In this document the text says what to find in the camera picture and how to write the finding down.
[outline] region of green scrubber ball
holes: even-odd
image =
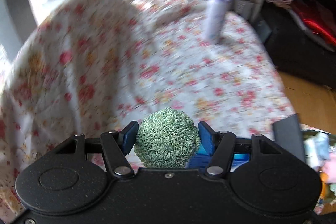
[[[200,144],[193,120],[166,107],[142,121],[134,150],[146,167],[184,168]]]

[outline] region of purple bottle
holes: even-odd
[[[232,0],[208,0],[206,19],[204,22],[203,39],[212,43],[219,43],[221,31],[224,27],[225,14],[230,8]]]

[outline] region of red cloth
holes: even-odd
[[[336,46],[336,36],[321,18],[315,2],[311,1],[307,5],[302,0],[294,0],[292,9],[309,29],[321,35],[328,44]]]

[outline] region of metal rivet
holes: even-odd
[[[31,218],[28,218],[25,220],[25,224],[36,224],[36,222],[32,220]]]
[[[219,166],[210,166],[207,168],[207,173],[209,175],[220,175],[223,172],[224,172],[223,168]]]
[[[166,179],[171,179],[174,176],[174,173],[167,173],[165,174]]]
[[[131,173],[131,169],[130,167],[127,167],[127,166],[119,166],[115,168],[114,173],[120,176],[124,176],[124,175],[128,175],[129,173]]]

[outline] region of floral fabric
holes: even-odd
[[[69,0],[32,33],[0,97],[0,217],[21,206],[15,178],[75,133],[87,138],[172,107],[195,124],[273,138],[294,113],[251,26],[228,13],[202,40],[204,0]],[[142,166],[134,151],[132,167]]]

